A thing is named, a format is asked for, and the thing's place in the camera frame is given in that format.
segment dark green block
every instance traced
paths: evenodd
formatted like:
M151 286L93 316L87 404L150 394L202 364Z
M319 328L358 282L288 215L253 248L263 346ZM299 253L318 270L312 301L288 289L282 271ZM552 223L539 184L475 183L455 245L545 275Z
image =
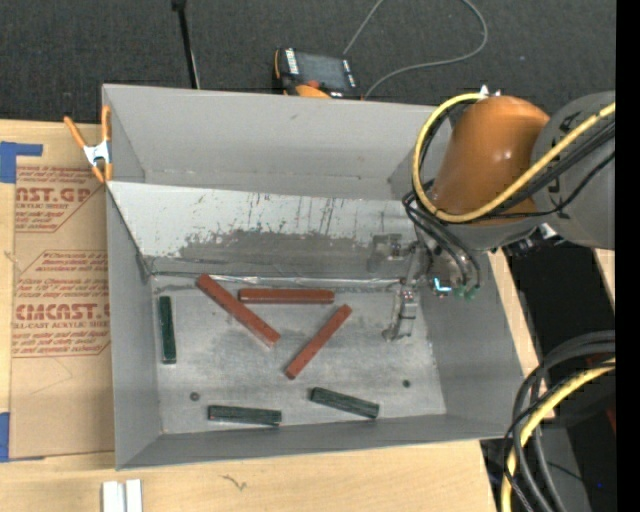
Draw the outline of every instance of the dark green block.
M160 297L160 326L162 327L162 362L175 364L177 361L176 338L173 333L171 297Z
M231 421L234 423L278 426L282 423L282 412L270 409L210 405L209 419L211 421Z
M380 406L378 404L324 388L313 388L313 391L311 391L311 401L371 419L377 418L380 412Z

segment red-brown bar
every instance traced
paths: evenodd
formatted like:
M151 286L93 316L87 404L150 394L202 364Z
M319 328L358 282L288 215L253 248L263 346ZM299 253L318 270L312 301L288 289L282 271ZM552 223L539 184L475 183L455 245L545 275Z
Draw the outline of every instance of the red-brown bar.
M331 290L300 288L242 288L238 300L244 304L333 304Z
M250 309L238 302L222 286L211 279L207 274L202 274L196 282L200 288L209 297L215 300L225 311L233 315L233 317L255 334L267 347L271 348L276 341L280 339L280 334L256 315Z
M295 357L291 364L284 371L289 379L295 379L305 366L311 361L329 338L340 328L344 321L349 318L351 308L346 304L336 311L329 321L316 333L313 339Z

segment blue tape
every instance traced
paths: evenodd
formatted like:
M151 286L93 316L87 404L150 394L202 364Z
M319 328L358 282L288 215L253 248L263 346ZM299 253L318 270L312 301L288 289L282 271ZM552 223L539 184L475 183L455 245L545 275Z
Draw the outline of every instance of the blue tape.
M0 183L16 182L18 156L42 156L42 144L0 142Z
M0 462L9 460L9 413L0 413Z

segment bin floor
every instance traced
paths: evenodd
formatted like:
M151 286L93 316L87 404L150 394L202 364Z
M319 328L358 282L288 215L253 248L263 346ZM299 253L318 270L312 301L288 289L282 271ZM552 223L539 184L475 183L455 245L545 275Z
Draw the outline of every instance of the bin floor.
M235 295L246 286L225 282ZM379 418L446 412L421 308L411 338L387 342L394 289L335 289L330 305L251 305L281 334L268 349L243 325L195 287L195 278L158 276L153 295L172 298L177 363L161 362L155 308L157 378L163 433L256 428L213 422L208 405L277 409L282 426L367 421L309 400L323 387L380 405ZM284 369L342 304L353 312L295 380Z

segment black cable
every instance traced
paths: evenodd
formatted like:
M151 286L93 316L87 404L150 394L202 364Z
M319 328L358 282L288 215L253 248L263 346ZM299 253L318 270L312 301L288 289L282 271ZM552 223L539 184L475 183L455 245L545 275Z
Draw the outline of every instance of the black cable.
M456 103L455 105L451 105L449 108L445 109L440 114L438 119L434 121L433 126L431 127L431 130L429 130L429 133L427 134L425 139L422 141L422 147L420 148L420 164L419 164L420 170L422 170L422 167L424 166L424 160L427 155L427 150L429 149L429 146L431 145L433 138L435 137L436 133L440 129L440 126L442 125L444 120L447 118L451 118L454 111L459 110L466 105L473 105L474 103L476 103L475 100L467 100L467 101L461 101L460 103Z
M526 461L526 457L524 454L523 447L520 443L520 423L523 419L530 416L540 403L544 402L547 396L549 396L558 386L554 386L552 390L545 393L542 398L538 397L538 393L540 390L540 386L544 376L548 373L548 371L558 364L565 362L570 359L574 359L576 357L585 356L585 355L593 355L593 354L602 354L606 352L615 352L615 342L604 341L615 339L615 331L602 331L597 333L589 333L583 336L579 336L576 338L572 338L571 340L563 343L561 346L556 347L553 351L549 353L549 355L543 360L543 362L538 366L523 382L520 389L518 390L516 400L514 402L513 409L513 422L507 433L505 434L504 441L506 442L509 439L509 436L512 437L513 440L513 449L516 453L516 458L519 461L520 472L523 477L523 480L529 486L529 489L534 494L537 502L543 507L544 511L551 511L553 509L546 501L544 496L542 495L538 485L536 484L533 475L531 474L531 470ZM531 388L531 397L530 397L530 405L526 410L522 410L524 407L524 402L526 400L527 392ZM537 443L541 443L539 438L536 439ZM504 472L505 476L511 481L511 476L509 474L508 468L505 464L505 453L504 453L504 444L503 444L503 464L504 464ZM550 472L548 471L548 464L546 458L544 458L544 454L542 459L538 460L539 466L541 466L541 470L547 474L547 478L551 482L551 485L547 485L547 490L550 493L554 503L560 510L565 510L562 505L562 499L557 493L557 489L552 483L552 479L550 477Z
M615 350L615 344L614 343L607 343L607 344L600 344L600 345L603 345L603 346L602 347L594 346L587 353L588 354L600 354L602 352L612 352L612 351ZM567 379L564 379L563 382L566 382L571 377L572 376L569 376ZM555 391L558 387L559 387L559 385L558 386L554 386L554 388L552 388L552 391ZM548 393L545 393L544 397L546 398L547 396L549 396L552 393L552 391L549 391ZM535 404L533 405L533 407L530 407L528 409L528 411L530 411L530 412L528 412L525 415L525 417L530 416L531 413L538 408L539 404L544 402L545 398L542 398L539 401L536 401ZM553 508L551 507L551 505L549 504L549 502L547 501L547 499L543 495L542 491L540 490L538 484L536 483L535 477L533 476L531 468L529 467L529 463L527 462L526 454L524 453L524 447L522 446L522 443L520 442L520 432L521 432L520 422L521 421L522 420L518 421L517 423L514 423L514 425L513 425L513 450L516 453L516 459L519 461L520 474L521 474L523 480L527 483L529 490L532 492L533 496L536 499L536 502L541 506L543 512L554 512Z
M469 276L468 276L468 272L466 270L466 266L464 264L464 262L462 261L462 259L460 258L460 256L456 253L456 251L454 251L449 243L440 236L440 234L433 230L430 229L426 226L424 226L416 217L417 215L417 210L415 208L412 208L411 206L405 205L406 211L407 211L407 216L409 217L409 219L411 220L411 222L413 222L413 224L422 229L427 235L429 235L431 238L433 238L436 243L442 247L442 249L444 249L449 256L451 256L453 258L453 260L455 261L456 265L458 266L458 269L460 270L460 273L462 274L462 284L463 286L467 285L467 282L469 280Z
M615 159L616 152L611 152L604 160L602 160L599 164L589 171L589 173L583 178L583 180L576 186L573 192L567 196L567 199L558 203L558 205L553 210L547 210L545 212L531 212L531 213L501 213L501 214L491 214L487 213L482 217L478 217L477 219L473 219L467 222L462 222L460 224L473 224L475 222L480 222L489 219L528 219L532 217L544 217L546 215L550 215L552 213L556 213L561 211L563 208L571 204L576 197L578 197L579 193L582 191L584 187L586 187L589 182L595 178L595 176L604 169L609 162Z
M195 58L193 56L193 52L191 51L189 24L187 23L187 16L185 14L186 7L187 0L171 0L171 10L178 13L178 20L180 21L182 45L184 46L184 54L187 58L187 67L189 69L189 81L191 82L191 88L200 89L200 80L198 79Z
M518 498L520 499L520 503L522 504L522 506L524 506L524 508L527 509L527 512L537 512L533 506L531 505L531 503L529 503L529 500L527 499L524 491L522 490L522 488L520 487L520 484L518 484L515 481L515 478L510 478L509 479L509 483L511 484L511 488L513 489L513 491L516 493L516 496L518 496Z
M576 480L578 480L579 482L582 482L583 484L588 484L589 486L597 485L596 481L594 481L593 479L576 475L573 471L570 471L569 469L565 468L564 466L561 466L560 464L556 464L555 462L549 462L549 466L557 469L558 471L561 471L562 473L564 473L567 476L570 476L571 478L575 478ZM602 492L605 494L612 494L612 492L615 493L615 491L603 490L603 489L599 489L599 492Z
M574 142L573 145L570 146L572 149L568 154L565 154L564 157L560 156L562 153L558 155L547 165L547 171L536 175L525 187L505 200L501 205L497 206L496 210L509 209L511 206L532 196L614 136L615 118L603 124L595 133L590 135L586 140L583 140L580 144Z
M430 217L428 214L413 208L411 203L415 201L415 193L408 192L402 198L402 204L405 207L407 215L409 219L418 227L420 227L423 231L425 231L429 236L434 238L436 242L447 251L447 253L455 260L456 265L460 269L463 277L463 285L466 286L468 283L468 271L466 270L466 265L457 254L457 252L451 247L457 247L460 251L462 251L467 259L473 265L476 272L476 284L475 288L480 288L482 286L483 278L482 278L482 269L480 267L480 263L478 262L475 255L469 250L466 245L453 233L446 231L443 226L435 219ZM428 223L431 226L431 229L426 228L422 223L418 222L416 217L419 217L424 222Z
M563 207L567 206L571 201L573 201L575 199L575 197L577 196L577 192L582 190L582 188L584 188L584 186L586 186L586 184L593 178L593 176L595 175L594 171L602 170L602 168L605 165L607 165L614 157L615 157L615 150L612 153L610 153L609 156L607 158L605 158L605 160L603 162L601 162L600 164L597 164L596 167L594 169L592 169L592 171L589 172L589 175L585 179L583 179L582 182L580 182L580 184L577 187L577 189L575 189L574 192L571 194L570 199L567 199L566 201L564 201L563 203L558 205L553 210L550 210L548 212L536 212L536 213L529 213L529 214L525 213L525 214L512 214L512 215L496 213L497 211L500 211L500 210L508 210L509 208L511 208L511 207L519 204L520 202L524 201L528 197L531 197L532 195L537 193L540 189L546 187L553 180L557 179L566 170L570 169L571 166L573 165L573 162L571 162L571 163L568 162L567 165L564 166L562 169L559 168L558 170L554 170L552 173L549 174L549 176L545 177L544 180L541 180L540 183L536 183L534 186L528 187L525 192L521 191L518 194L518 197L514 196L510 200L505 201L505 203L503 203L502 205L494 208L492 211L487 212L483 216L478 217L477 219L473 219L472 221L469 221L469 223L471 223L471 222L479 222L479 221L485 220L485 219L509 218L509 217L513 218L513 217L516 217L516 216L534 217L534 216L547 215L549 213L557 212L558 210L560 210Z
M564 506L564 501L562 501L562 497L558 492L558 488L553 481L551 471L549 470L549 463L547 462L547 457L544 453L544 447L542 446L542 428L540 428L540 426L537 426L534 429L533 437L531 441L529 441L529 444L533 445L533 449L535 451L538 462L538 469L540 470L540 475L542 476L542 481L544 482L544 485L556 509L560 512L568 512L567 507Z

